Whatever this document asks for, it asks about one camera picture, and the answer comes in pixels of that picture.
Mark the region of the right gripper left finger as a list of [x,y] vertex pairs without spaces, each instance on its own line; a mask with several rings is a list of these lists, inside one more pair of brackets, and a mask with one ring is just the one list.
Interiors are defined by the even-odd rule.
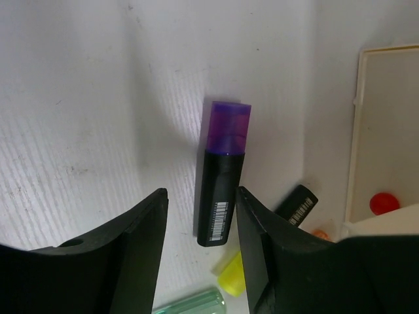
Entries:
[[57,247],[1,246],[2,313],[150,313],[166,233],[168,193]]

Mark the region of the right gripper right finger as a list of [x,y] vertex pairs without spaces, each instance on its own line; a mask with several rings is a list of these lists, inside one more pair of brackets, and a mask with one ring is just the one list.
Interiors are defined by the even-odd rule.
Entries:
[[[236,214],[241,197],[236,191]],[[271,240],[269,281],[247,293],[251,313],[417,313],[418,237],[349,237],[333,243],[270,210],[255,217]]]

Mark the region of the orange highlighter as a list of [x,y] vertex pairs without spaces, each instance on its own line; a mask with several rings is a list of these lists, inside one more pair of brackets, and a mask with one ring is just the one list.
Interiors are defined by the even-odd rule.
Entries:
[[335,242],[337,229],[333,220],[326,220],[320,225],[316,226],[310,233],[320,239]]

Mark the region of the yellow black highlighter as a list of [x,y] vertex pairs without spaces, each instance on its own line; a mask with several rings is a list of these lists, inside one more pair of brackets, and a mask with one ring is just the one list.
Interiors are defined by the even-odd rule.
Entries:
[[[255,217],[255,210],[265,206],[253,194],[247,196],[247,199],[239,199],[237,210],[240,251],[225,265],[217,279],[219,286],[235,297],[252,288],[262,292],[269,281],[272,263],[271,240]],[[298,227],[317,203],[317,196],[299,184],[269,212],[268,221],[280,217]]]

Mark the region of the green highlighter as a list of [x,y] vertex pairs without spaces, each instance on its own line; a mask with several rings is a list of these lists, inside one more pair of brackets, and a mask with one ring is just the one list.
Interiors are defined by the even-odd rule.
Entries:
[[223,295],[215,287],[178,299],[152,311],[156,314],[225,314],[227,306]]

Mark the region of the drawer red knob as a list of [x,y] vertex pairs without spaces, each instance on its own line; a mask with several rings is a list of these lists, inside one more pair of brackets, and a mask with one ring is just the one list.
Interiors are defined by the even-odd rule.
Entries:
[[369,207],[375,215],[383,215],[385,213],[398,210],[401,205],[399,200],[393,194],[380,192],[371,198]]

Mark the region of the purple black highlighter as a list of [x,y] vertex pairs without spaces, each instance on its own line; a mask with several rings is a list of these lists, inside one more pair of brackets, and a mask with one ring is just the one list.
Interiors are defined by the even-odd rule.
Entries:
[[204,151],[197,243],[224,245],[246,153],[251,105],[214,101]]

